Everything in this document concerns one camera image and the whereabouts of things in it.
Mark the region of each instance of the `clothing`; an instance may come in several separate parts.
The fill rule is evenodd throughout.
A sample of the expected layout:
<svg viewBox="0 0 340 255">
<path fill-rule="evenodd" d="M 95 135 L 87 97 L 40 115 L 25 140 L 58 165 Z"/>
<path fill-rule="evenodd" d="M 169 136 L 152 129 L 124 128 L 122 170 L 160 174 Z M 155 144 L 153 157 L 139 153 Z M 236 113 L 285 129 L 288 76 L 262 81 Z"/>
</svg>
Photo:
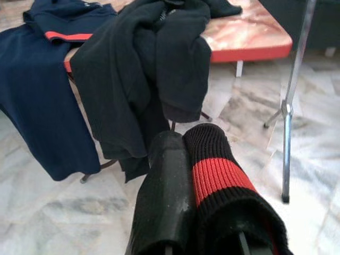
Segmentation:
<svg viewBox="0 0 340 255">
<path fill-rule="evenodd" d="M 199 118 L 210 64 L 200 34 L 210 12 L 240 11 L 225 0 L 136 0 L 76 52 L 72 73 L 105 158 L 143 158 L 153 137 L 169 129 L 166 119 Z M 142 118 L 146 112 L 154 114 Z"/>
<path fill-rule="evenodd" d="M 116 15 L 110 6 L 91 6 L 80 0 L 36 0 L 24 14 L 27 24 L 0 33 L 0 109 L 56 181 L 75 172 L 100 171 L 94 142 L 63 65 L 71 42 L 85 38 L 73 38 L 63 30 L 66 26 L 58 26 L 67 23 L 69 32 L 92 33 Z M 49 38 L 46 31 L 54 31 L 57 37 Z"/>
<path fill-rule="evenodd" d="M 268 245 L 275 255 L 291 254 L 284 223 L 233 157 L 223 130 L 213 124 L 201 124 L 190 129 L 183 139 L 192 163 L 199 252 L 224 254 L 228 250 L 235 254 L 228 239 L 244 232 Z"/>
</svg>

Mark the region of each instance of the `red stripe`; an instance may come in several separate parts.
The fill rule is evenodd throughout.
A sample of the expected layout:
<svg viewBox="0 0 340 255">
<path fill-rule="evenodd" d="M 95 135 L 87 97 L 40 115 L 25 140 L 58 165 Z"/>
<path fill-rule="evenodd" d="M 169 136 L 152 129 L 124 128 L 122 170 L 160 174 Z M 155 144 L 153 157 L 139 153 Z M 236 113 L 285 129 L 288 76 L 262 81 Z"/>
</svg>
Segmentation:
<svg viewBox="0 0 340 255">
<path fill-rule="evenodd" d="M 196 205 L 218 190 L 231 187 L 247 188 L 256 192 L 248 176 L 226 158 L 207 158 L 193 167 Z"/>
<path fill-rule="evenodd" d="M 63 35 L 62 33 L 57 33 L 54 31 L 48 31 L 45 33 L 47 39 L 51 40 L 52 38 L 62 38 L 64 40 L 87 40 L 92 34 L 91 33 L 76 33 L 74 35 Z"/>
</svg>

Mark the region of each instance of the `marble tabletop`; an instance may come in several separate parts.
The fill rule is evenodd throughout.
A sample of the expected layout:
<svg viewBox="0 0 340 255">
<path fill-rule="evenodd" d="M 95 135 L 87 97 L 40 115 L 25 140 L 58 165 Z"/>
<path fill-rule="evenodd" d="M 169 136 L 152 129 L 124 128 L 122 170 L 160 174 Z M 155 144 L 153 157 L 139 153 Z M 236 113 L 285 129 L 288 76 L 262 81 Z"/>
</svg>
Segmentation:
<svg viewBox="0 0 340 255">
<path fill-rule="evenodd" d="M 108 0 L 121 10 L 131 0 Z M 212 62 L 254 61 L 286 57 L 292 39 L 258 0 L 229 0 L 242 6 L 240 15 L 212 19 L 202 36 L 212 50 Z M 64 64 L 71 72 L 70 59 L 77 49 L 68 53 Z"/>
</svg>

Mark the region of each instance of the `red table edge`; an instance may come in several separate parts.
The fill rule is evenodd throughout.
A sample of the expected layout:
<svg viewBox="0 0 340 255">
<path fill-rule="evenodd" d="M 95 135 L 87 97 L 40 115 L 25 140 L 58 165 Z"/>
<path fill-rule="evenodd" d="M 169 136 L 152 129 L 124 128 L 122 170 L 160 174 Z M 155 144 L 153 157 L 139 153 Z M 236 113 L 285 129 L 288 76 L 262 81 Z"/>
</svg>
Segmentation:
<svg viewBox="0 0 340 255">
<path fill-rule="evenodd" d="M 211 52 L 211 63 L 235 62 L 235 61 L 260 61 L 283 58 L 289 55 L 293 42 L 287 45 L 274 46 L 271 48 L 253 48 L 237 50 L 216 50 Z M 68 73 L 72 72 L 70 60 L 64 62 Z"/>
</svg>

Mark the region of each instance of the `marble floor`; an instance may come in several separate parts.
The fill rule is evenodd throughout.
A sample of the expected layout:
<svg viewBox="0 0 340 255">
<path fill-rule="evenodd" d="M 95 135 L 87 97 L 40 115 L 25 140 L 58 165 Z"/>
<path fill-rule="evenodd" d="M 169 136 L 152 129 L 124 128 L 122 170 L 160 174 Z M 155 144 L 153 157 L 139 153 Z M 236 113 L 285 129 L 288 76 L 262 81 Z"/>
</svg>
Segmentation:
<svg viewBox="0 0 340 255">
<path fill-rule="evenodd" d="M 31 0 L 0 0 L 0 31 Z M 236 160 L 286 224 L 294 254 L 340 254 L 340 54 L 308 51 L 294 99 L 291 202 L 281 203 L 283 122 L 263 122 L 285 95 L 292 58 L 212 65 L 203 110 L 224 129 Z M 197 123 L 179 124 L 184 133 Z M 80 184 L 54 182 L 0 112 L 0 255 L 123 255 L 143 177 L 118 164 Z"/>
</svg>

